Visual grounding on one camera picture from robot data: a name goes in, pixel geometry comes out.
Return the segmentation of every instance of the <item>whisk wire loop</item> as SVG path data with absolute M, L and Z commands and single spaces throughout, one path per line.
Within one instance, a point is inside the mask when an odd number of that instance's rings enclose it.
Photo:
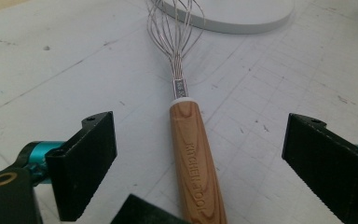
M 173 8 L 166 1 L 172 1 Z M 146 0 L 146 4 L 149 11 L 147 31 L 155 45 L 167 56 L 173 80 L 183 80 L 181 83 L 186 89 L 182 61 L 203 31 L 200 29 L 197 35 L 193 35 L 193 9 L 200 11 L 202 18 L 205 18 L 204 13 L 196 0 Z

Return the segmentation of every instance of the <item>cutting mat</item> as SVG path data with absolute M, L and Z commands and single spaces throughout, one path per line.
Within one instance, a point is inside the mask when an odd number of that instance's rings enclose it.
M 142 0 L 32 0 L 0 10 L 0 169 L 112 110 L 117 159 L 76 223 L 110 223 L 130 193 L 180 216 L 170 68 Z M 358 1 L 296 0 L 281 28 L 204 32 L 185 60 L 231 224 L 338 224 L 281 158 L 288 113 L 358 144 Z M 49 185 L 43 219 L 60 223 Z

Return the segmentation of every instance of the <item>whisk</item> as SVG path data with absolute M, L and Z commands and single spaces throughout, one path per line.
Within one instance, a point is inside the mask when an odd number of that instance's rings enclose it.
M 172 69 L 172 142 L 184 218 L 191 223 L 227 223 L 200 109 L 188 97 L 183 78 L 182 60 L 202 34 L 202 29 L 194 34 L 192 13 L 197 9 L 204 18 L 203 11 L 195 0 L 172 0 L 173 7 L 165 0 L 146 1 L 151 1 L 147 4 L 147 31 L 168 57 Z M 180 14 L 179 7 L 185 13 Z

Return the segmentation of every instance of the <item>wooden handle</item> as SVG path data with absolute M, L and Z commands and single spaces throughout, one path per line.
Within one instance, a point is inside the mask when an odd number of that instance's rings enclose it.
M 185 220 L 227 223 L 199 106 L 184 101 L 171 107 L 171 129 L 176 173 Z

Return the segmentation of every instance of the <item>metal ferrule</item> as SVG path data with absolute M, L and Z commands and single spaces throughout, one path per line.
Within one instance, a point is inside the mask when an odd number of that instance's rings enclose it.
M 188 96 L 186 81 L 184 79 L 173 80 L 173 94 L 175 99 Z

